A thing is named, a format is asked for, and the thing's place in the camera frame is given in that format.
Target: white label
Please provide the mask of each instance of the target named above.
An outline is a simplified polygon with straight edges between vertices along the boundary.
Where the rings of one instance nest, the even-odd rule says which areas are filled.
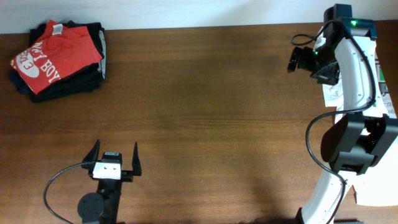
[[[57,34],[61,34],[62,33],[62,24],[57,24],[52,26],[54,28],[54,30],[52,31],[52,35],[57,35]]]
[[[106,156],[118,156],[119,153],[118,152],[105,152]]]

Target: white panel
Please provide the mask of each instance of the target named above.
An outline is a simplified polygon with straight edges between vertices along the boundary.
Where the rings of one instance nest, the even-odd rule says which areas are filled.
[[[321,22],[335,0],[0,0],[0,34],[28,32],[48,19],[101,22],[105,29]],[[354,17],[398,19],[398,1],[342,0]]]

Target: black cloth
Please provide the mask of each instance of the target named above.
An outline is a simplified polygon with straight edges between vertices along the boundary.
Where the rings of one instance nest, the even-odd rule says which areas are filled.
[[[91,24],[76,24],[73,21],[69,21],[63,25],[68,28],[86,26],[98,52],[101,54],[102,58],[105,57],[100,39],[100,31],[102,30],[102,32],[104,32],[101,23],[95,22]],[[41,24],[36,29],[30,30],[29,47],[32,46],[34,42],[44,33],[45,28],[46,24]],[[20,93],[29,94],[30,99],[33,102],[38,103],[75,93],[92,92],[93,90],[99,88],[105,79],[101,63],[104,63],[104,61],[86,66],[69,77],[63,78],[51,84],[37,95],[31,91],[16,70],[13,70],[9,73],[9,79],[11,82],[13,82]]]

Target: cable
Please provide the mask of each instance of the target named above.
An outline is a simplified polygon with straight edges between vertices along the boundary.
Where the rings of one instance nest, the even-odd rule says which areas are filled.
[[[81,162],[81,163],[72,165],[72,166],[70,166],[70,167],[67,167],[67,168],[61,170],[58,174],[55,174],[55,176],[53,176],[53,177],[50,179],[50,181],[47,183],[47,185],[46,185],[45,188],[44,188],[43,200],[44,200],[44,205],[45,205],[45,207],[51,212],[51,214],[53,214],[55,217],[61,219],[62,221],[64,221],[64,222],[67,223],[67,224],[73,224],[73,223],[70,222],[70,221],[68,221],[68,220],[66,220],[66,219],[64,219],[63,217],[61,217],[60,215],[58,215],[57,213],[55,213],[55,211],[53,211],[53,210],[50,208],[50,205],[47,203],[47,199],[46,199],[47,191],[48,191],[48,189],[49,189],[49,187],[50,187],[50,184],[51,184],[59,175],[63,174],[65,171],[68,171],[68,170],[70,170],[70,169],[72,169],[72,168],[75,168],[75,167],[80,167],[80,166],[89,165],[89,164],[93,164],[93,162]]]
[[[361,47],[360,47],[360,46],[358,45],[358,43],[355,41],[353,35],[352,35],[350,32],[347,31],[347,29],[346,29],[346,27],[343,25],[343,23],[341,23],[340,21],[336,21],[336,20],[328,21],[328,22],[322,27],[322,29],[319,31],[319,33],[318,33],[315,37],[311,38],[310,35],[297,34],[297,35],[294,35],[294,36],[292,37],[291,43],[292,43],[293,45],[296,45],[296,46],[307,45],[307,44],[309,44],[309,43],[311,43],[311,42],[317,40],[318,37],[322,34],[322,32],[323,32],[331,23],[334,23],[334,24],[339,25],[339,26],[344,30],[344,33],[346,34],[347,38],[349,38],[350,41],[352,41],[352,43],[354,44],[356,50],[358,50],[359,54],[361,55],[361,57],[362,57],[363,60],[365,61],[366,70],[368,71],[369,77],[370,77],[370,80],[371,80],[372,95],[371,95],[371,100],[370,100],[370,102],[369,102],[366,106],[364,106],[363,108],[352,109],[352,110],[343,110],[343,111],[334,111],[334,112],[324,113],[324,114],[321,114],[321,115],[317,116],[316,118],[314,118],[314,119],[310,122],[310,124],[308,125],[307,130],[306,130],[306,132],[305,132],[305,144],[307,145],[307,150],[308,150],[308,153],[310,154],[311,158],[312,158],[322,169],[324,169],[325,171],[327,171],[327,172],[329,172],[329,173],[335,175],[335,176],[336,176],[337,178],[339,178],[340,181],[341,181],[341,195],[340,195],[340,198],[339,198],[339,200],[338,200],[338,202],[337,202],[337,205],[336,205],[335,210],[334,210],[333,213],[331,214],[331,217],[330,217],[330,219],[327,221],[326,224],[329,224],[329,223],[332,221],[332,219],[335,217],[336,212],[337,212],[338,208],[340,207],[340,205],[341,205],[341,203],[342,203],[342,201],[343,201],[343,199],[344,199],[345,190],[346,190],[346,184],[347,184],[347,183],[346,183],[345,179],[344,179],[341,175],[337,174],[336,172],[333,172],[331,169],[329,169],[329,168],[327,168],[326,166],[324,166],[324,165],[315,157],[315,155],[313,154],[313,152],[312,152],[312,150],[311,150],[311,146],[310,146],[310,130],[311,130],[311,127],[312,127],[318,120],[320,120],[320,119],[322,119],[322,118],[324,118],[324,117],[332,116],[332,115],[337,115],[337,114],[359,113],[359,112],[362,112],[362,111],[364,111],[364,110],[369,109],[369,108],[376,102],[376,84],[375,84],[375,80],[374,80],[374,76],[373,76],[373,71],[372,71],[371,65],[370,65],[370,63],[369,63],[368,57],[365,55],[365,53],[362,51]],[[307,41],[307,42],[304,42],[304,43],[299,43],[299,44],[298,44],[298,43],[295,43],[295,42],[294,42],[294,39],[295,39],[296,37],[298,37],[298,36],[309,37],[309,38],[311,38],[311,40],[309,40],[309,41]]]

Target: brown table surface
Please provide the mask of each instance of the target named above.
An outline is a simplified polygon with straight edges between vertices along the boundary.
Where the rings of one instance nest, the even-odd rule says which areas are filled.
[[[310,198],[319,168],[304,144],[325,108],[322,86],[287,73],[290,38],[321,24],[106,32],[107,80],[93,93],[31,103],[8,80],[27,34],[0,35],[0,223],[61,223],[42,192],[80,162],[97,139],[131,168],[138,142],[142,177],[123,185],[119,221],[239,223],[292,218]],[[398,22],[378,22],[377,54],[398,105]],[[331,118],[315,125],[317,156]],[[83,169],[51,186],[52,208],[80,223],[79,199],[96,190]],[[337,218],[396,223],[398,207],[355,204]]]

